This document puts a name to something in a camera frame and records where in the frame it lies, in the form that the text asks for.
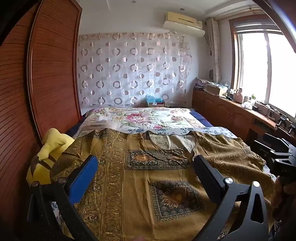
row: desk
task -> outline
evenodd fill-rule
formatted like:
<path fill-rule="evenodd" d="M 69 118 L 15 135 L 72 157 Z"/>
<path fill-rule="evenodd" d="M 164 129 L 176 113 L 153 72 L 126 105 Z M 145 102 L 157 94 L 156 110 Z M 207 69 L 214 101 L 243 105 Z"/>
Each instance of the desk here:
<path fill-rule="evenodd" d="M 269 133 L 296 145 L 295 138 L 278 128 L 276 123 L 254 110 L 247 110 L 241 104 L 227 99 L 213 96 L 204 91 L 194 89 L 192 107 L 204 116 L 213 126 L 229 129 L 244 142 L 250 144 L 258 135 Z"/>

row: silver screw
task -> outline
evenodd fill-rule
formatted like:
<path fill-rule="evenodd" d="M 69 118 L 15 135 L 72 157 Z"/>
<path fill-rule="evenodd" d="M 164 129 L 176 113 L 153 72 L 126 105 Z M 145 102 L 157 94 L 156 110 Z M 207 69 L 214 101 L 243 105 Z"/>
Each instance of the silver screw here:
<path fill-rule="evenodd" d="M 58 179 L 58 183 L 60 183 L 60 184 L 63 184 L 65 182 L 66 182 L 66 178 L 64 178 L 64 177 L 61 177 Z"/>
<path fill-rule="evenodd" d="M 253 182 L 253 185 L 254 185 L 255 187 L 257 187 L 257 188 L 260 187 L 260 183 L 257 182 L 257 181 L 254 181 L 254 182 Z"/>
<path fill-rule="evenodd" d="M 227 182 L 228 184 L 233 183 L 233 180 L 230 177 L 225 178 L 225 182 Z"/>
<path fill-rule="evenodd" d="M 38 184 L 39 184 L 39 182 L 38 182 L 38 181 L 34 181 L 34 182 L 32 182 L 31 186 L 32 186 L 32 187 L 37 187 L 37 186 L 38 186 Z"/>

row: window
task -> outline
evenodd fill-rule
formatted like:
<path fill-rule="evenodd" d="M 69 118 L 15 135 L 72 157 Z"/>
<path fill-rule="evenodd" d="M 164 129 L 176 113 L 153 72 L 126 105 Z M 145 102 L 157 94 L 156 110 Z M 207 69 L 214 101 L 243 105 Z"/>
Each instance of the window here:
<path fill-rule="evenodd" d="M 243 96 L 269 104 L 294 120 L 296 116 L 296 54 L 266 15 L 230 20 L 233 40 L 231 87 Z"/>

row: wall covering with circle pattern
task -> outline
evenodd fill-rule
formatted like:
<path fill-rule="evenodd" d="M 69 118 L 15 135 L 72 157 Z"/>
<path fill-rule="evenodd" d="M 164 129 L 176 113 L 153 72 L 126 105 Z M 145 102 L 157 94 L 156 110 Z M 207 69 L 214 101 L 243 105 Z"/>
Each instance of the wall covering with circle pattern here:
<path fill-rule="evenodd" d="M 79 36 L 80 103 L 95 107 L 145 106 L 146 95 L 182 106 L 192 56 L 184 37 L 157 33 Z"/>

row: blue gripper pad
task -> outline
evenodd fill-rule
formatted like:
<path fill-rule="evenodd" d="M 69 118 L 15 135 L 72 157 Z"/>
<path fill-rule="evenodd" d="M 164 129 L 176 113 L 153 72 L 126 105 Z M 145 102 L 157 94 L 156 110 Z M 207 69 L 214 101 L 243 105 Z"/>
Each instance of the blue gripper pad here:
<path fill-rule="evenodd" d="M 98 159 L 89 155 L 83 164 L 73 170 L 68 178 L 68 199 L 74 205 L 80 202 L 98 170 Z"/>

